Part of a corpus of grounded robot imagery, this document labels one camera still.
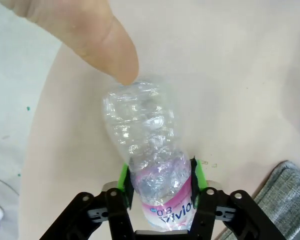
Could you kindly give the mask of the left gripper black green right finger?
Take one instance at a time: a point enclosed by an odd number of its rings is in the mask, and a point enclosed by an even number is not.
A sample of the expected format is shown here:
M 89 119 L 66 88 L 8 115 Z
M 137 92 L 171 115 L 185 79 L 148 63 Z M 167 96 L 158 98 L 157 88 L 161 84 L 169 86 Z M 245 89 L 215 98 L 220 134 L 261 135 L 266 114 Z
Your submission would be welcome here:
M 285 237 L 244 190 L 226 194 L 208 187 L 202 167 L 195 158 L 191 165 L 191 200 L 196 210 L 190 240 L 210 240 L 215 221 L 221 221 L 238 240 L 284 240 Z

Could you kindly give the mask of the left gripper black green left finger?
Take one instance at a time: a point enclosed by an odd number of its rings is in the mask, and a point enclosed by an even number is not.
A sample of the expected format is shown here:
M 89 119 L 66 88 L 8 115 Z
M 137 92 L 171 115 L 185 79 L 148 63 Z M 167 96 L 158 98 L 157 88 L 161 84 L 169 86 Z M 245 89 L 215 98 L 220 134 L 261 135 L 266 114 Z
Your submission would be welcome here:
M 78 193 L 41 238 L 87 240 L 103 222 L 108 222 L 113 240 L 134 240 L 136 236 L 128 214 L 133 195 L 131 173 L 124 164 L 118 181 L 106 183 L 99 195 Z

